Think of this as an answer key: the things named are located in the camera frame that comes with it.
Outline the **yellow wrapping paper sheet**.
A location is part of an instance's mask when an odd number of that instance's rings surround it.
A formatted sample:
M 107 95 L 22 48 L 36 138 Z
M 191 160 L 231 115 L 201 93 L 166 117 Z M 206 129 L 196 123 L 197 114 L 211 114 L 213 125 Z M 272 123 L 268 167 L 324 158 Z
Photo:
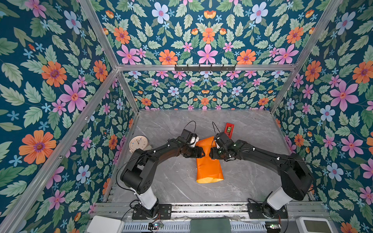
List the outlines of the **yellow wrapping paper sheet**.
M 196 160 L 197 164 L 197 178 L 196 182 L 200 184 L 217 183 L 224 180 L 220 161 L 212 159 L 209 154 L 212 148 L 216 146 L 214 137 L 205 138 L 196 143 L 203 149 L 205 155 Z

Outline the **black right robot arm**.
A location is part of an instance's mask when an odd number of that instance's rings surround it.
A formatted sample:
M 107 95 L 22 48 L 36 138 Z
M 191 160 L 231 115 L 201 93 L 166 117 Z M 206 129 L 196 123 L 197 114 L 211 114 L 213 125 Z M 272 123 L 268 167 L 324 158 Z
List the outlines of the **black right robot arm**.
M 225 133 L 214 136 L 214 142 L 216 146 L 209 154 L 212 159 L 249 161 L 280 176 L 281 186 L 270 193 L 261 205 L 266 216 L 274 215 L 291 201 L 302 201 L 313 183 L 312 172 L 297 153 L 285 155 L 270 152 L 243 140 L 233 141 Z

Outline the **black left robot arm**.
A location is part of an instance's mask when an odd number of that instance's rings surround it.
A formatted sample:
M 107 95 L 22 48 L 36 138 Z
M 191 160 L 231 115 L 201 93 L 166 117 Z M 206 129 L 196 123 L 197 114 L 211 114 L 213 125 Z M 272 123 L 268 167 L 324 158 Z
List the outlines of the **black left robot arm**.
M 140 205 L 145 210 L 154 210 L 159 204 L 151 185 L 158 165 L 166 160 L 183 156 L 185 158 L 202 158 L 203 149 L 197 146 L 199 137 L 184 129 L 180 136 L 167 140 L 155 149 L 136 149 L 125 164 L 120 180 L 137 196 Z

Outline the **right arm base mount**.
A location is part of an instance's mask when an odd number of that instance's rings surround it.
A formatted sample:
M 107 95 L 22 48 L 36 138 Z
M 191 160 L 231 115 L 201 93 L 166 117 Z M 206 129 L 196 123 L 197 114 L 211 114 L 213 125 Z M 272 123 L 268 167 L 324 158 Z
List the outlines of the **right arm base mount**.
M 282 206 L 279 210 L 275 210 L 266 202 L 258 203 L 252 199 L 248 199 L 247 203 L 248 215 L 250 219 L 287 219 L 288 211 L 286 206 Z

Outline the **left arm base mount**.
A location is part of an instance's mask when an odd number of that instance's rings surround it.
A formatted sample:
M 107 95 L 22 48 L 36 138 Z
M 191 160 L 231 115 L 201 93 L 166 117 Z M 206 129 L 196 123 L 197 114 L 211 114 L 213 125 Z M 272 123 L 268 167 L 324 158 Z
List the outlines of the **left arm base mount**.
M 141 204 L 136 204 L 133 208 L 132 220 L 169 220 L 172 214 L 171 204 L 156 203 L 152 209 L 146 209 Z

